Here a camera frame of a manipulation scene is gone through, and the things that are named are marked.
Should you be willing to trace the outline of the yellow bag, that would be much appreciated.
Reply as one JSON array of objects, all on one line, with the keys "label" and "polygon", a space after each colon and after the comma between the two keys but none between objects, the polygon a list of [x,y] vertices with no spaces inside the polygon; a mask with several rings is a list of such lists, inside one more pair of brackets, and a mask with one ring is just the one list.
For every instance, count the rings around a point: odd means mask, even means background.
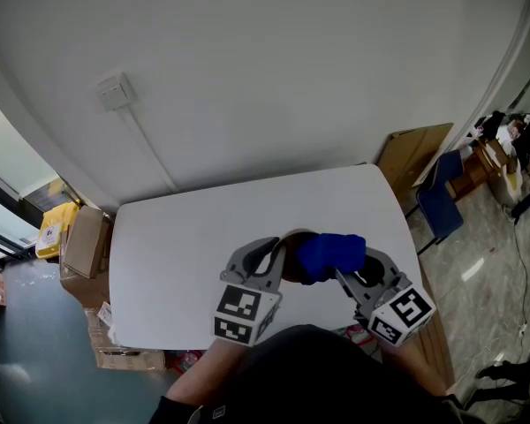
[{"label": "yellow bag", "polygon": [[77,204],[67,202],[43,214],[42,225],[34,247],[38,259],[47,260],[59,255],[62,236],[66,236],[69,227],[74,223],[78,210]]}]

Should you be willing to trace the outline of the tall cardboard box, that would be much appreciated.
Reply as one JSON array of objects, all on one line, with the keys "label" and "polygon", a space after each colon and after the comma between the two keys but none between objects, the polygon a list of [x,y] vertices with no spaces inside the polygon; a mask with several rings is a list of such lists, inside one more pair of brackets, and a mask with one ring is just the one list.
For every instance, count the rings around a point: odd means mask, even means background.
[{"label": "tall cardboard box", "polygon": [[63,265],[79,276],[95,278],[101,272],[110,229],[110,220],[100,209],[82,207],[69,230]]}]

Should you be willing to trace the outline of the dark round bowl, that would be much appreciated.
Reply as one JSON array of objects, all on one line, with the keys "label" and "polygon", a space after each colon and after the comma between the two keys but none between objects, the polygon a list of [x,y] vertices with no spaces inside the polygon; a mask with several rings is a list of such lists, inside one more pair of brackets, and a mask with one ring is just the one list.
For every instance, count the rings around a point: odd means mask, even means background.
[{"label": "dark round bowl", "polygon": [[280,246],[285,249],[282,278],[288,282],[313,285],[335,278],[335,270],[322,263],[322,238],[314,231],[294,230],[284,234]]}]

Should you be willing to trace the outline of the small wooden table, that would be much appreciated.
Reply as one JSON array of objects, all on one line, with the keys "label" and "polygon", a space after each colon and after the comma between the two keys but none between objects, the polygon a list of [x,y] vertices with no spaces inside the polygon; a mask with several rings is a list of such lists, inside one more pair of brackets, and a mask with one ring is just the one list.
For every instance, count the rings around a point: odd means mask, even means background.
[{"label": "small wooden table", "polygon": [[449,191],[454,201],[459,201],[479,186],[502,176],[509,156],[498,140],[482,143],[472,148],[471,154],[462,162],[463,174],[449,181]]}]

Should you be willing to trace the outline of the person's black shirt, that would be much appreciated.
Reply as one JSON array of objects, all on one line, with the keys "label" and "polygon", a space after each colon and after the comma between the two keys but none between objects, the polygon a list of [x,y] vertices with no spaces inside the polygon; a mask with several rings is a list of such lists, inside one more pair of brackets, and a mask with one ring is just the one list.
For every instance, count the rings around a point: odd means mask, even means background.
[{"label": "person's black shirt", "polygon": [[485,422],[337,333],[299,325],[248,348],[213,401],[184,405],[163,395],[148,424]]}]

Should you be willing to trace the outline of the brown cardboard sheet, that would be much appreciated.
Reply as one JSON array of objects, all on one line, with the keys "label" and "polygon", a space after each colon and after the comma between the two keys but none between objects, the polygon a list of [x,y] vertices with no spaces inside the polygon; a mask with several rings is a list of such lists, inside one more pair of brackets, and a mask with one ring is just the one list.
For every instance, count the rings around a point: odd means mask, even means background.
[{"label": "brown cardboard sheet", "polygon": [[392,133],[376,165],[400,201],[413,187],[449,134],[453,123]]}]

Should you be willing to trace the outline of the blue cloth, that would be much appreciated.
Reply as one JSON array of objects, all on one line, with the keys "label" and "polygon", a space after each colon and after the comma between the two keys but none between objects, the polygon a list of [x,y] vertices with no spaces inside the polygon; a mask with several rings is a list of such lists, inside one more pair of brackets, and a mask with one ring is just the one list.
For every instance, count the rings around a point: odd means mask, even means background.
[{"label": "blue cloth", "polygon": [[366,240],[358,235],[313,233],[297,244],[295,272],[301,284],[312,285],[336,278],[336,273],[361,270],[367,253]]}]

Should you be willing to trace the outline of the white bean bag seat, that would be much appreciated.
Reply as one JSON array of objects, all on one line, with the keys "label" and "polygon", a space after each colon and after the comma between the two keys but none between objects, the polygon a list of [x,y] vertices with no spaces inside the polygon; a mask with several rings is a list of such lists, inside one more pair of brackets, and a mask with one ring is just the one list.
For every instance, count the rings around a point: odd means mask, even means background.
[{"label": "white bean bag seat", "polygon": [[511,157],[501,172],[488,182],[495,199],[501,205],[514,207],[522,195],[522,173],[517,157]]}]

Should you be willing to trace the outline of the white wall socket box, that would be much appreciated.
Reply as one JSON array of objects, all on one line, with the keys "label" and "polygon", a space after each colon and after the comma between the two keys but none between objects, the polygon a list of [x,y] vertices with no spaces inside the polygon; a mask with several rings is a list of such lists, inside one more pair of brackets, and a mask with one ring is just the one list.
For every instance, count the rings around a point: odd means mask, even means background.
[{"label": "white wall socket box", "polygon": [[124,72],[119,72],[98,83],[95,94],[106,112],[127,106],[136,99],[136,94]]}]

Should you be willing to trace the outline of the blue chair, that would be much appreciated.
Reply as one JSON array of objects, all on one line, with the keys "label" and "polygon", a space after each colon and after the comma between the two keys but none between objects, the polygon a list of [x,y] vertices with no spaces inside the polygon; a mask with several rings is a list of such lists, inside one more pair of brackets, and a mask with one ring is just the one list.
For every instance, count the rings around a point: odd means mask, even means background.
[{"label": "blue chair", "polygon": [[416,205],[405,214],[405,218],[408,219],[419,210],[433,234],[433,238],[417,255],[423,254],[433,245],[439,245],[463,225],[464,219],[447,188],[451,179],[459,178],[463,173],[460,151],[446,152],[437,158],[417,190]]}]

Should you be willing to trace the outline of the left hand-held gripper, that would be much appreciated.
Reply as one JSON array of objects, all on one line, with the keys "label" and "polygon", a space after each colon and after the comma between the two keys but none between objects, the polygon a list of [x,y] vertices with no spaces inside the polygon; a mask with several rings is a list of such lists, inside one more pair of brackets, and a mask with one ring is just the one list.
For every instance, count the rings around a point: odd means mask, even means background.
[{"label": "left hand-held gripper", "polygon": [[[279,237],[259,238],[233,252],[220,275],[221,297],[213,323],[216,338],[249,347],[260,342],[282,301],[279,285],[286,253]],[[269,264],[259,272],[267,255]]]}]

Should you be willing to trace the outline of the large window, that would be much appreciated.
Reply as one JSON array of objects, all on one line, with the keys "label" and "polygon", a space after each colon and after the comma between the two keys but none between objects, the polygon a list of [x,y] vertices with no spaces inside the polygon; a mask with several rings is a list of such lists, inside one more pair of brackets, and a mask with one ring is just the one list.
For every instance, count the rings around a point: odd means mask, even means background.
[{"label": "large window", "polygon": [[34,257],[43,213],[66,202],[61,178],[0,110],[0,267]]}]

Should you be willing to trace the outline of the person's right forearm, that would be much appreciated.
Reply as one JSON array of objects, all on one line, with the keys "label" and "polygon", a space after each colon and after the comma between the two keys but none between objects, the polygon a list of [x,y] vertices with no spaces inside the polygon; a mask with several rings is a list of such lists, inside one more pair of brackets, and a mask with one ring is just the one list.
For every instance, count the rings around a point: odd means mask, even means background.
[{"label": "person's right forearm", "polygon": [[438,372],[433,369],[413,341],[399,347],[379,340],[382,360],[410,375],[423,389],[435,397],[445,397],[447,388]]}]

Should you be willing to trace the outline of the person's left forearm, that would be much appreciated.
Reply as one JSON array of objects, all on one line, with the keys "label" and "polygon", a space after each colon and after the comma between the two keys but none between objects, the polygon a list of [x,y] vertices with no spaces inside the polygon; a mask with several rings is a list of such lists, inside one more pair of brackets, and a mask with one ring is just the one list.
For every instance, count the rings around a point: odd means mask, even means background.
[{"label": "person's left forearm", "polygon": [[202,357],[168,389],[165,397],[184,405],[206,405],[213,401],[239,366],[248,348],[216,339]]}]

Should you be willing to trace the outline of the flat cardboard boxes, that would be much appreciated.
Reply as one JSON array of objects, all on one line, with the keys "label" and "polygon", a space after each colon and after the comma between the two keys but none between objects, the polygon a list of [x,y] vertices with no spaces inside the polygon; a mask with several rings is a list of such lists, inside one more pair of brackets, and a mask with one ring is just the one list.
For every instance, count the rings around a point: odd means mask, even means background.
[{"label": "flat cardboard boxes", "polygon": [[117,342],[111,319],[107,271],[87,278],[62,263],[60,284],[84,310],[87,333],[99,368],[124,371],[166,371],[169,368],[163,351],[126,347]]}]

